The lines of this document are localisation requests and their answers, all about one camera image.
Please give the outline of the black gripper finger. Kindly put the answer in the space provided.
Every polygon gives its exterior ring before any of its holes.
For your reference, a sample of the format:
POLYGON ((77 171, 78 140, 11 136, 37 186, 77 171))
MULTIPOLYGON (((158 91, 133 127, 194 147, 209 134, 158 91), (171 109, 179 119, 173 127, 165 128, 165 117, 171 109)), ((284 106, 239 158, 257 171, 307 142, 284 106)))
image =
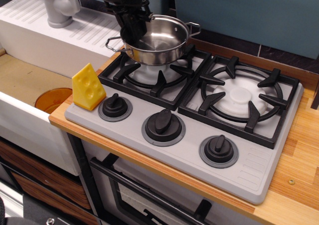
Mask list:
POLYGON ((128 44, 138 42, 147 32, 146 22, 132 15, 125 18, 121 38, 128 44))

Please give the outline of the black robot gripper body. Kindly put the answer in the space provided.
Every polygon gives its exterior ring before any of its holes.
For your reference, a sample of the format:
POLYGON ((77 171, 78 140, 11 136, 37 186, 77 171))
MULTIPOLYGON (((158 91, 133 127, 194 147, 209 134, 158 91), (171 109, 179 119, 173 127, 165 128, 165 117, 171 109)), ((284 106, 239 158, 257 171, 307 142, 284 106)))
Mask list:
POLYGON ((153 13, 149 0, 102 0, 106 9, 112 12, 118 23, 150 22, 153 13))

